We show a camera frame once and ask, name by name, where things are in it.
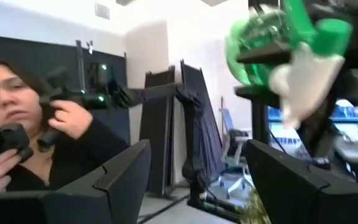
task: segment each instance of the ceiling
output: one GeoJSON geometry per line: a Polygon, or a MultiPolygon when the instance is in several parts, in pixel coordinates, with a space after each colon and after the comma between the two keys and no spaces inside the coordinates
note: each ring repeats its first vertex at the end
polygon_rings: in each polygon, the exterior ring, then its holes
{"type": "MultiPolygon", "coordinates": [[[[130,4],[131,2],[134,2],[134,1],[136,1],[136,0],[116,0],[116,3],[120,4],[122,6],[127,6],[128,4],[130,4]]],[[[203,1],[206,4],[208,4],[209,6],[216,6],[216,5],[221,4],[228,0],[199,0],[199,1],[203,1]]]]}

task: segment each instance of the window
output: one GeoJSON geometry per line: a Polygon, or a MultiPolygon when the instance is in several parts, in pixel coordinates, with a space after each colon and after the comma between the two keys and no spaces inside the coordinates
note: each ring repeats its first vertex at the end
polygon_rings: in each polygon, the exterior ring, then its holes
{"type": "MultiPolygon", "coordinates": [[[[285,129],[282,125],[282,114],[278,109],[268,109],[269,128],[289,153],[295,152],[301,141],[294,129],[285,129]]],[[[358,134],[358,106],[351,105],[347,100],[338,100],[331,119],[341,132],[351,135],[358,134]]],[[[270,140],[273,147],[278,147],[273,138],[270,140]]]]}

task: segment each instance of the gray floor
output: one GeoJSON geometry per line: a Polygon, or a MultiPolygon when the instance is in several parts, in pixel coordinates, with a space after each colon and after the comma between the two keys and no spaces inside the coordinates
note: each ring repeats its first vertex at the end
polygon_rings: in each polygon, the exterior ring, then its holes
{"type": "MultiPolygon", "coordinates": [[[[228,174],[223,177],[225,187],[222,188],[218,183],[213,183],[210,187],[211,192],[220,200],[225,200],[235,205],[244,206],[248,189],[242,190],[241,188],[235,190],[231,194],[231,198],[226,199],[225,188],[230,186],[239,175],[228,174]]],[[[175,189],[172,193],[174,197],[182,197],[186,194],[189,194],[188,189],[178,188],[175,189]]],[[[140,209],[140,216],[147,215],[153,212],[160,210],[163,207],[169,205],[172,201],[153,198],[145,195],[143,199],[142,208],[140,209]]],[[[178,205],[168,209],[167,211],[161,213],[155,218],[148,221],[146,224],[187,224],[187,223],[197,223],[197,224],[231,224],[227,220],[215,217],[208,213],[199,211],[195,208],[189,207],[186,202],[181,202],[178,205]]]]}

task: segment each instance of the dark hair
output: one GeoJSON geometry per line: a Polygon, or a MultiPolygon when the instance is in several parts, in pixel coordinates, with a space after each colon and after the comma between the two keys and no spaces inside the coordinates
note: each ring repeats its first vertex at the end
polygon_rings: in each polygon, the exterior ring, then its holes
{"type": "Polygon", "coordinates": [[[42,77],[33,75],[30,72],[27,72],[18,66],[13,65],[13,63],[9,63],[4,60],[0,60],[0,65],[7,67],[10,71],[15,73],[21,80],[23,80],[26,85],[37,92],[38,95],[42,96],[47,93],[45,80],[42,77]]]}

